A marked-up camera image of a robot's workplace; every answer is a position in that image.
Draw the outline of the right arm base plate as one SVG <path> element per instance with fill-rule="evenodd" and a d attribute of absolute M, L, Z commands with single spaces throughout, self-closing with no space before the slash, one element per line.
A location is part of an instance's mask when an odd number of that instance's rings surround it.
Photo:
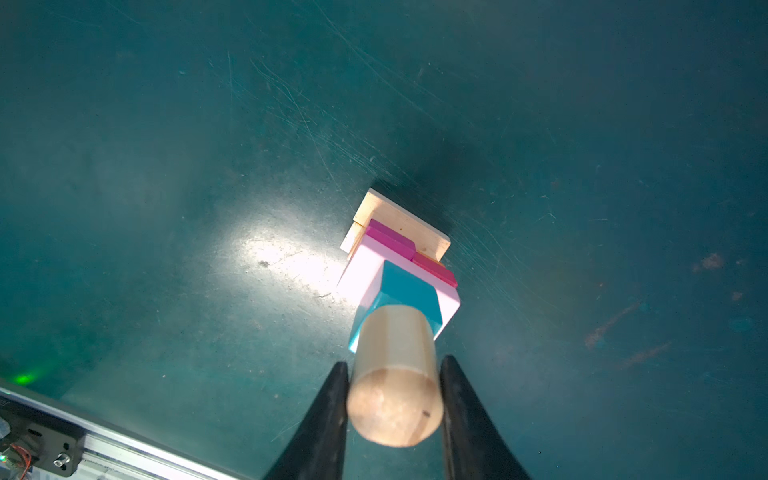
<path fill-rule="evenodd" d="M 71 477 L 82 459 L 85 430 L 68 421 L 9 399 L 1 399 L 1 419 L 8 433 L 1 446 L 16 445 L 31 455 L 31 466 L 65 478 Z"/>

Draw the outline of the magenta cube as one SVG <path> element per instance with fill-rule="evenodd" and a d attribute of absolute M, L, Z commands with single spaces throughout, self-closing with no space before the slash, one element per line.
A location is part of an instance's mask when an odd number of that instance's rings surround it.
<path fill-rule="evenodd" d="M 412 240 L 375 219 L 369 221 L 365 235 L 381 243 L 408 261 L 412 261 L 415 257 L 416 246 Z"/>
<path fill-rule="evenodd" d="M 451 287 L 456 288 L 458 286 L 458 282 L 453 272 L 431 257 L 416 252 L 412 262 Z"/>

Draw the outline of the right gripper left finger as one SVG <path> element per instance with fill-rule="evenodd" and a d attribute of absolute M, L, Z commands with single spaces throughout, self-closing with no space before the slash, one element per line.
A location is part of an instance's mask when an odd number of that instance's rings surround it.
<path fill-rule="evenodd" d="M 264 479 L 343 478 L 348 391 L 348 365 L 344 361 L 336 362 L 290 442 Z"/>

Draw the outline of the small wood cylinder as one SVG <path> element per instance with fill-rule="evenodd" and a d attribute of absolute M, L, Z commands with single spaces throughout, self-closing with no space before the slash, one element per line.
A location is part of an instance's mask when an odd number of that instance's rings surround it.
<path fill-rule="evenodd" d="M 346 408 L 365 439 L 412 447 L 440 426 L 444 403 L 433 335 L 424 314 L 386 305 L 363 322 Z"/>

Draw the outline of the teal cube block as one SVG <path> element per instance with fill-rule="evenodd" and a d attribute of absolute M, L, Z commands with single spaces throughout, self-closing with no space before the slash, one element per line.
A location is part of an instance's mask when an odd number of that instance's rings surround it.
<path fill-rule="evenodd" d="M 433 338 L 437 338 L 443 325 L 442 314 L 436 289 L 428 282 L 385 260 L 375 270 L 373 278 L 363 286 L 365 289 L 357 301 L 348 342 L 350 352 L 357 351 L 360 331 L 365 321 L 383 306 L 401 305 L 417 309 L 425 316 Z"/>

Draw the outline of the natural wood block long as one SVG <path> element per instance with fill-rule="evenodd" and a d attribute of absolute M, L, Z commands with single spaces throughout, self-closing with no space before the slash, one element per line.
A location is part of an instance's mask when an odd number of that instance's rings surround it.
<path fill-rule="evenodd" d="M 385 197 L 373 188 L 366 192 L 353 222 L 366 227 L 376 220 L 415 243 L 416 250 L 440 262 L 451 245 L 447 234 Z"/>

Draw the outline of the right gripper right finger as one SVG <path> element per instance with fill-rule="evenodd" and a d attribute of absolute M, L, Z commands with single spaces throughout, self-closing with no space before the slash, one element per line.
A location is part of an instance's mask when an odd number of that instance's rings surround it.
<path fill-rule="evenodd" d="M 452 355 L 443 358 L 440 386 L 445 477 L 453 480 L 530 480 Z"/>

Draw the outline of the pink rectangular block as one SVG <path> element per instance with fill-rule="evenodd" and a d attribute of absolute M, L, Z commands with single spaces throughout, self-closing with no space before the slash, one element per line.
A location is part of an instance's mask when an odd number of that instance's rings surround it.
<path fill-rule="evenodd" d="M 461 300 L 457 287 L 451 287 L 365 234 L 348 261 L 337 285 L 337 290 L 343 297 L 357 305 L 357 301 L 361 299 L 362 291 L 365 289 L 363 284 L 373 278 L 375 270 L 385 260 L 395 263 L 436 289 L 443 322 L 438 338 L 460 308 Z"/>

